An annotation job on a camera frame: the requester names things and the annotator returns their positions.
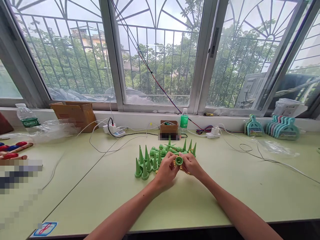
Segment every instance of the bottle label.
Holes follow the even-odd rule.
[[[41,125],[37,118],[27,118],[27,119],[21,120],[21,122],[25,128],[35,127],[35,126]]]
[[[180,127],[187,128],[188,126],[188,115],[182,115],[180,120]]]

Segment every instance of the small cardboard box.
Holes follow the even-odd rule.
[[[171,122],[174,125],[164,125],[164,122]],[[180,133],[178,131],[179,125],[177,121],[173,120],[161,120],[160,121],[160,140],[180,140]]]
[[[89,123],[96,121],[90,102],[59,102],[50,104],[58,119],[68,119],[81,130]],[[97,123],[90,124],[83,132],[90,133]]]

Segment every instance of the sky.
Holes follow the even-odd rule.
[[[81,20],[93,21],[89,23],[89,26],[97,28],[97,25],[100,30],[103,30],[102,19],[101,19],[101,11],[98,0],[61,0],[63,6],[67,1],[67,13],[68,19],[76,19],[78,20],[79,26],[86,25],[85,22],[81,22]],[[124,6],[130,0],[119,0],[117,8],[121,11]],[[150,7],[153,21],[158,24],[158,28],[165,28],[171,30],[180,30],[187,31],[187,27],[175,19],[168,16],[165,12],[161,12],[161,8],[163,6],[163,10],[167,13],[173,15],[178,18],[182,22],[186,22],[186,18],[181,15],[181,8],[178,5],[177,1],[179,1],[182,8],[185,8],[187,5],[185,4],[185,0],[133,0],[132,3],[123,11],[123,17],[127,17],[134,13],[146,10]],[[258,27],[261,25],[262,21],[270,20],[270,18],[277,20],[276,26],[273,26],[271,31],[269,29],[263,31],[265,36],[270,35],[271,33],[275,35],[276,40],[281,40],[281,36],[284,33],[284,29],[289,23],[290,17],[287,18],[289,14],[292,14],[293,8],[300,4],[302,0],[292,0],[292,1],[283,1],[283,0],[231,0],[232,4],[228,5],[227,14],[225,17],[225,27],[230,26],[232,24],[233,19],[236,21],[239,20],[243,23],[243,28],[245,30],[250,30],[251,26]],[[37,0],[22,0],[19,9],[28,6],[31,3],[37,2]],[[36,4],[35,6],[30,6],[28,8],[23,9],[21,12],[24,14],[32,14],[32,15],[41,15],[41,16],[49,16],[49,17],[62,17],[62,14],[54,0],[44,0],[41,3]],[[89,11],[77,6],[75,3],[81,5],[82,7],[88,9]],[[141,13],[137,16],[126,19],[127,24],[136,25],[136,26],[144,26],[144,27],[154,27],[152,17],[150,11]],[[29,16],[25,16],[24,20],[27,24],[32,22],[32,18]],[[40,22],[39,28],[46,31],[45,24],[42,18],[35,17],[35,20]],[[57,27],[53,19],[46,18],[47,24],[49,27],[53,29],[53,31],[58,35]],[[66,22],[64,20],[57,20],[57,24],[59,26],[61,34],[69,35],[68,28]],[[69,28],[76,27],[75,21],[68,21]],[[147,43],[147,34],[145,28],[138,27],[138,37],[137,37],[137,28],[131,27],[131,31],[134,34],[135,39],[142,44]],[[313,32],[319,32],[320,26],[313,29]],[[166,35],[164,38],[164,31],[157,30],[155,33],[154,29],[148,29],[148,45],[152,48],[155,48],[154,43],[160,44],[172,44],[173,43],[173,31],[166,31]],[[119,35],[120,42],[124,46],[125,49],[130,50],[131,55],[135,55],[137,52],[134,49],[134,45],[128,41],[128,36],[123,28],[123,26],[119,26]],[[174,44],[180,44],[182,34],[181,32],[175,32]],[[308,40],[310,43],[306,42],[306,46],[314,44],[314,39]],[[301,52],[303,56],[309,55],[310,51]]]

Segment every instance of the light green table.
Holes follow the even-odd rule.
[[[0,217],[8,216],[9,212],[19,212],[19,206],[25,206],[24,211],[19,212],[15,218],[7,218],[5,229],[0,230],[0,239],[20,240],[26,239],[37,228],[37,223],[43,220],[54,210],[54,208],[68,195],[68,193],[81,181],[90,171],[104,153],[97,152],[89,144],[90,134],[81,134],[77,139],[74,137],[51,142],[50,144],[37,144],[21,152],[29,159],[41,159],[43,171],[38,177],[29,178],[29,183],[20,184],[19,189],[12,189],[10,194],[0,195]],[[13,145],[17,141],[2,140],[2,142]],[[102,129],[95,131],[92,143],[101,151],[107,151],[116,139],[104,134]],[[35,186],[43,186],[50,179],[53,167],[64,151],[67,153],[61,159],[56,168],[51,183],[38,195],[38,200],[32,200],[32,205],[27,207],[24,200],[28,199],[26,189]]]
[[[118,140],[111,149],[118,149],[134,136]],[[222,138],[188,136],[188,144],[191,139],[193,143],[197,142],[197,159],[207,173],[266,222],[320,218],[319,184],[282,165],[236,152]],[[238,148],[241,143],[238,139],[228,134],[224,136]],[[288,163],[320,180],[320,155],[316,151],[320,134],[303,135],[296,142],[279,142],[294,149],[300,156],[281,159],[262,150],[264,157]],[[102,157],[46,218],[45,221],[59,222],[50,237],[89,234],[114,210],[143,189],[155,174],[152,173],[147,181],[134,177],[139,144],[144,150],[145,145],[150,149],[160,143],[165,142],[158,141],[157,136],[139,137],[127,143],[122,150]],[[258,155],[256,147],[253,154]],[[179,171],[176,184],[153,200],[130,232],[230,224],[211,193],[193,176]]]

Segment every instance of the sticker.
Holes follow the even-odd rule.
[[[57,226],[58,222],[45,222],[42,224],[42,229],[37,229],[31,237],[45,237],[48,236],[52,230]]]

